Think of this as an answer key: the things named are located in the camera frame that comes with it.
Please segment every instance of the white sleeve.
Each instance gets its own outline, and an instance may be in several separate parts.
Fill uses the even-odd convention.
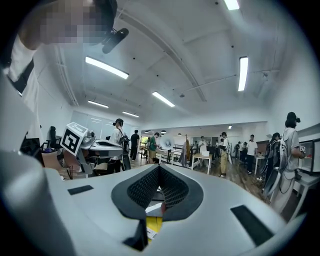
[[[112,143],[118,143],[118,135],[119,135],[119,130],[114,129],[109,141]]]

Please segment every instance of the white ceiling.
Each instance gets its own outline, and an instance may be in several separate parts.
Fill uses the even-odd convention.
[[[129,35],[111,53],[102,53],[101,44],[64,49],[67,76],[80,105],[92,100],[108,105],[108,112],[161,121],[196,117],[213,108],[261,106],[275,86],[288,17],[266,1],[238,0],[240,10],[234,11],[222,0],[117,2],[114,28],[127,28]],[[86,64],[85,56],[129,73],[128,79]],[[249,57],[249,74],[245,91],[238,92],[235,75],[242,56]],[[225,77],[230,78],[211,83]],[[152,96],[154,91],[175,107]]]

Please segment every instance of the backpack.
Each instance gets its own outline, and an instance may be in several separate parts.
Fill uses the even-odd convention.
[[[286,140],[284,140],[284,134],[279,143],[279,154],[280,154],[280,163],[279,163],[279,171],[283,172],[288,165],[288,149]]]
[[[126,133],[122,133],[121,129],[118,128],[118,130],[121,133],[121,138],[119,140],[119,145],[123,148],[123,155],[128,155],[129,154],[129,142],[130,139],[128,138],[128,136],[126,135]]]

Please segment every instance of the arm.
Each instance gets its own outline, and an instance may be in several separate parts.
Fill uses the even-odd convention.
[[[293,155],[294,158],[304,158],[305,154],[303,152],[300,152],[300,146],[299,146],[299,137],[298,137],[298,132],[295,131],[292,134],[292,139],[291,139],[291,154]]]

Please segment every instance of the floor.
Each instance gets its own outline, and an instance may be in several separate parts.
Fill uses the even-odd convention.
[[[140,166],[144,166],[147,164],[147,160],[142,157],[141,155],[138,155],[139,157],[136,158],[135,161],[130,161],[131,162],[131,168],[138,168]],[[100,165],[96,166],[96,169],[106,169],[107,164],[103,163]],[[207,173],[208,167],[195,167],[193,169],[194,171],[201,172],[201,173]],[[66,180],[70,180],[68,173],[66,170],[61,170],[59,171],[60,175],[63,176]],[[210,173],[209,175],[213,176],[218,176],[220,173],[220,164],[219,160],[214,161],[214,164],[211,166]],[[85,178],[86,175],[83,172],[73,172],[73,179],[83,179]],[[238,159],[233,160],[233,164],[227,164],[227,172],[226,172],[226,179],[236,183],[238,186],[241,188],[245,189],[252,195],[256,196],[266,204],[269,204],[270,202],[265,199],[262,193],[262,188],[263,188],[263,183],[261,181],[258,181],[257,178],[259,178],[259,175],[247,174],[247,169],[244,168],[243,165],[239,164]],[[299,198],[296,196],[296,194],[292,193],[291,198],[283,210],[282,217],[286,220],[289,221],[291,215],[295,211],[295,208],[298,205]]]

